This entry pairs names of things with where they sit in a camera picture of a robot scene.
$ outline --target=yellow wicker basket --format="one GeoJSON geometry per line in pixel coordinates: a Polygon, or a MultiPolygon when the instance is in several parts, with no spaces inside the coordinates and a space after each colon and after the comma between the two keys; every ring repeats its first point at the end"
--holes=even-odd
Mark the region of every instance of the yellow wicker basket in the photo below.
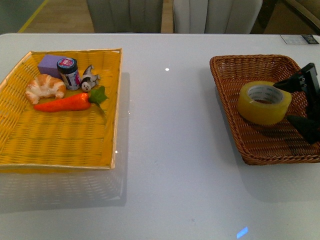
{"type": "MultiPolygon", "coordinates": [[[[0,84],[0,172],[50,173],[115,167],[122,50],[31,51],[0,84]],[[39,112],[26,100],[27,83],[46,55],[77,60],[80,75],[93,65],[108,99],[83,111],[39,112]]],[[[80,93],[67,91],[65,97],[80,93]]],[[[52,101],[41,99],[40,103],[52,101]]]]}
{"type": "MultiPolygon", "coordinates": [[[[320,143],[310,145],[283,119],[263,126],[245,120],[238,112],[243,85],[252,81],[279,82],[300,70],[297,63],[283,55],[226,55],[210,60],[210,69],[227,120],[244,162],[248,165],[318,163],[320,143]]],[[[287,115],[306,116],[303,92],[294,92],[287,115]]]]}

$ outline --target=carrot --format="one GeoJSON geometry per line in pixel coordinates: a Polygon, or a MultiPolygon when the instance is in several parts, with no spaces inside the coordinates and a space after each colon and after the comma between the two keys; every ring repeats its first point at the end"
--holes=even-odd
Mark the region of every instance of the carrot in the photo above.
{"type": "Polygon", "coordinates": [[[60,111],[86,110],[91,107],[91,104],[96,104],[101,109],[100,104],[107,98],[105,95],[105,87],[101,86],[98,90],[92,89],[90,95],[87,92],[82,92],[66,98],[36,104],[33,108],[42,112],[54,113],[60,111]]]}

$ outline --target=table surface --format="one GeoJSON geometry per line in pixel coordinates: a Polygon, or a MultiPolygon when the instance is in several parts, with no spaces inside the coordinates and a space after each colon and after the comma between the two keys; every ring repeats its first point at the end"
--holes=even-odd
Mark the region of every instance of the table surface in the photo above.
{"type": "Polygon", "coordinates": [[[123,49],[115,169],[0,174],[1,240],[319,239],[320,164],[246,165],[209,60],[281,54],[320,69],[320,45],[279,35],[13,33],[0,35],[0,79],[29,51],[111,48],[123,49]]]}

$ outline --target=purple sponge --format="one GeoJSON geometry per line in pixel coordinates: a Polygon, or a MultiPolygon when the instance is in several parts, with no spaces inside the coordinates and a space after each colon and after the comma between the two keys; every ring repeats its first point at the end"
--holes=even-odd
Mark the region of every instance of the purple sponge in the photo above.
{"type": "Polygon", "coordinates": [[[57,62],[60,59],[65,58],[65,56],[57,56],[57,55],[45,55],[41,62],[38,64],[38,69],[41,74],[48,74],[54,78],[62,79],[58,68],[57,68],[57,62]]]}

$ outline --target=packing tape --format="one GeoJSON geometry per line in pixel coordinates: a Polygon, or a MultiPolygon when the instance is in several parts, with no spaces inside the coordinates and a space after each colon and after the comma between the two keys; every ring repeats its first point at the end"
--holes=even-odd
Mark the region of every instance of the packing tape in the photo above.
{"type": "Polygon", "coordinates": [[[248,121],[260,125],[280,122],[291,103],[291,94],[270,81],[252,81],[240,90],[238,111],[248,121]]]}

